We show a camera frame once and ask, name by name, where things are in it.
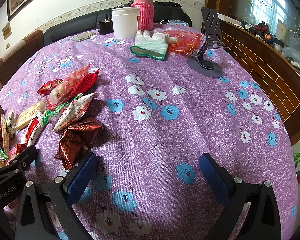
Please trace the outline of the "yellow biscuit pack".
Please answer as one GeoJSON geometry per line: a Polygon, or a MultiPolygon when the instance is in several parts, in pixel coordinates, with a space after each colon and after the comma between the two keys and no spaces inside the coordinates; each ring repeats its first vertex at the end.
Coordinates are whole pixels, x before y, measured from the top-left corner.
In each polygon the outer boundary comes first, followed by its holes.
{"type": "Polygon", "coordinates": [[[21,131],[30,123],[30,121],[32,120],[33,116],[36,113],[44,113],[44,111],[45,111],[45,101],[40,100],[38,103],[35,103],[25,111],[20,113],[17,119],[17,123],[15,125],[15,129],[17,131],[21,131]]]}

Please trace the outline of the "white green work glove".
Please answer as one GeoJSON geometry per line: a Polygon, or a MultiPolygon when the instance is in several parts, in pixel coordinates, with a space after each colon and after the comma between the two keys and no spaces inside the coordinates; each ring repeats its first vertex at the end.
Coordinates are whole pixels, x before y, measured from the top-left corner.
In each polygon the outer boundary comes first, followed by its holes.
{"type": "Polygon", "coordinates": [[[137,56],[163,61],[166,57],[168,46],[177,42],[177,37],[165,33],[155,32],[150,36],[149,30],[138,30],[135,36],[135,44],[130,47],[130,52],[137,56]]]}

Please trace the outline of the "red mesh bag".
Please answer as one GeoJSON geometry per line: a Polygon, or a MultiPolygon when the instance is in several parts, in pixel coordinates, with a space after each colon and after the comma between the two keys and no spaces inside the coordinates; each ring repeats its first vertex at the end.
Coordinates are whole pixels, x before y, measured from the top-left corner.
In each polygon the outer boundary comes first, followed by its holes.
{"type": "Polygon", "coordinates": [[[168,45],[167,51],[169,53],[179,53],[185,57],[196,54],[196,49],[199,47],[202,38],[202,34],[183,30],[167,30],[164,31],[164,34],[178,38],[177,43],[168,45]]]}

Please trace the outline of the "pink sleeved bottle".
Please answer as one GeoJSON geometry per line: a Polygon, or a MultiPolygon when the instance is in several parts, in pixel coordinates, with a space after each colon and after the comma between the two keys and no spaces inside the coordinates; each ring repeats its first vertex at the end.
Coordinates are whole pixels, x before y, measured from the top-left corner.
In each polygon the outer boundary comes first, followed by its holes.
{"type": "Polygon", "coordinates": [[[131,7],[138,7],[140,11],[139,29],[152,30],[154,19],[153,0],[134,0],[131,7]]]}

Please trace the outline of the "small wall plaque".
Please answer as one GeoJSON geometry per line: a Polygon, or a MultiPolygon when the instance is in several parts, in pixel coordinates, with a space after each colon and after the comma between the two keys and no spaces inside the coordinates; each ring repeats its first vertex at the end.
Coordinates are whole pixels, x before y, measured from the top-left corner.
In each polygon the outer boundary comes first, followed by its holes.
{"type": "Polygon", "coordinates": [[[2,35],[4,37],[4,40],[7,40],[10,35],[12,34],[10,22],[8,22],[2,29],[2,35]]]}

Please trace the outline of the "beige cracker pack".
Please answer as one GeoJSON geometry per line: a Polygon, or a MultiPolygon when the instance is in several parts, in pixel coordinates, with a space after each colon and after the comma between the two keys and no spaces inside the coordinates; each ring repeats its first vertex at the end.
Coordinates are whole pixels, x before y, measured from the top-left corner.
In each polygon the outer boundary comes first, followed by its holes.
{"type": "Polygon", "coordinates": [[[7,131],[6,119],[4,114],[1,115],[1,129],[2,129],[2,145],[4,149],[4,154],[8,157],[10,153],[9,133],[7,131]]]}

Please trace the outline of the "green candy strip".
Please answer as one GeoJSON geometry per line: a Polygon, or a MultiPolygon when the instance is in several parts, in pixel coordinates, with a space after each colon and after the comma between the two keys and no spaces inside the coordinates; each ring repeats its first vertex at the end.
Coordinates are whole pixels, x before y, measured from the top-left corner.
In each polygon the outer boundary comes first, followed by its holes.
{"type": "Polygon", "coordinates": [[[65,102],[57,106],[53,111],[46,110],[40,121],[41,126],[44,127],[51,120],[51,118],[61,116],[69,105],[69,102],[65,102]]]}

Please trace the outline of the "dark red foil snack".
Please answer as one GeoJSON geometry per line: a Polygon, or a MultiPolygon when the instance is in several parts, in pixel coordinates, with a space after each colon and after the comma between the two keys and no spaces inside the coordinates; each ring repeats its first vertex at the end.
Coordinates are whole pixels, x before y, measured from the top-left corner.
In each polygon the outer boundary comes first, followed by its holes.
{"type": "Polygon", "coordinates": [[[103,124],[92,116],[80,119],[62,133],[54,158],[60,159],[66,170],[78,163],[101,135],[103,124]]]}

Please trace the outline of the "pink cartoon snack bag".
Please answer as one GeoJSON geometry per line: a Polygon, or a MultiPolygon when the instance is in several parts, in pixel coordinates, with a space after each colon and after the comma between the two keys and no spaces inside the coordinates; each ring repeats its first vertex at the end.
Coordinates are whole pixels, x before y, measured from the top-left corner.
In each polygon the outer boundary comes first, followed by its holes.
{"type": "Polygon", "coordinates": [[[81,67],[69,74],[61,83],[59,83],[50,93],[46,100],[46,109],[53,111],[58,105],[67,100],[74,86],[88,74],[91,64],[81,67]]]}

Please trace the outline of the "small black box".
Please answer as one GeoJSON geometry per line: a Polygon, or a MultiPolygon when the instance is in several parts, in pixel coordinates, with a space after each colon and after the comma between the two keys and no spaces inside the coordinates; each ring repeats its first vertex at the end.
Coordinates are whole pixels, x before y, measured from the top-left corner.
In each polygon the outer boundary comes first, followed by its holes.
{"type": "Polygon", "coordinates": [[[109,18],[108,14],[106,14],[106,18],[104,21],[98,22],[98,32],[101,35],[107,35],[113,32],[113,21],[109,18]]]}

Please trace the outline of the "white plastic tub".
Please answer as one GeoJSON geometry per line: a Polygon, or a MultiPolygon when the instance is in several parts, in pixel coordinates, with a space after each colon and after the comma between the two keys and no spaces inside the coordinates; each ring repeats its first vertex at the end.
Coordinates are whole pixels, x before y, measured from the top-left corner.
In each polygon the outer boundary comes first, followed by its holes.
{"type": "Polygon", "coordinates": [[[139,30],[139,7],[121,7],[112,10],[114,37],[116,39],[134,38],[139,30]]]}

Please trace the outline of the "green white small packet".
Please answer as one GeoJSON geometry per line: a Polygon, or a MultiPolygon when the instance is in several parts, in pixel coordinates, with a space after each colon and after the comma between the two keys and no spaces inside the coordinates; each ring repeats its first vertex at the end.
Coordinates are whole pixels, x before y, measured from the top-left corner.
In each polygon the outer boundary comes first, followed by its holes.
{"type": "Polygon", "coordinates": [[[15,128],[15,117],[14,117],[13,109],[11,109],[6,118],[6,130],[10,139],[12,139],[14,136],[14,131],[15,131],[14,128],[15,128]]]}

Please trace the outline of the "red snack bag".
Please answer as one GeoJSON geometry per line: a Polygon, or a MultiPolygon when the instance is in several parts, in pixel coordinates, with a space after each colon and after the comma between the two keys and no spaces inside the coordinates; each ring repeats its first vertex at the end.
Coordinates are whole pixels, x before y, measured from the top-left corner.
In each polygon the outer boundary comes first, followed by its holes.
{"type": "Polygon", "coordinates": [[[97,69],[95,72],[91,72],[87,74],[85,77],[83,77],[71,90],[70,95],[68,96],[68,99],[74,98],[80,93],[86,92],[91,86],[93,86],[96,81],[99,74],[99,69],[97,69]]]}

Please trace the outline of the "small red candy bar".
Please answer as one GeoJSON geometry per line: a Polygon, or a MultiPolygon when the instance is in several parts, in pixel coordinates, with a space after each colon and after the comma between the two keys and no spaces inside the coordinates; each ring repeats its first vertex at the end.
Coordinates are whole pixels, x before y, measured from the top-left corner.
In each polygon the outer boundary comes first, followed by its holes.
{"type": "Polygon", "coordinates": [[[49,95],[53,91],[53,89],[56,88],[61,82],[62,79],[48,81],[38,89],[37,93],[40,95],[49,95]]]}

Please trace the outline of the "wooden sideboard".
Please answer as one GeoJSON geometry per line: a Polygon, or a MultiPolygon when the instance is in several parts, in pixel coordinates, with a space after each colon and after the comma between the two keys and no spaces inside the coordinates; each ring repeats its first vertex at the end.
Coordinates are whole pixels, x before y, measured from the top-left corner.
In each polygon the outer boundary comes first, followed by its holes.
{"type": "Polygon", "coordinates": [[[300,140],[300,74],[261,39],[223,20],[220,26],[227,52],[269,96],[295,145],[300,140]]]}

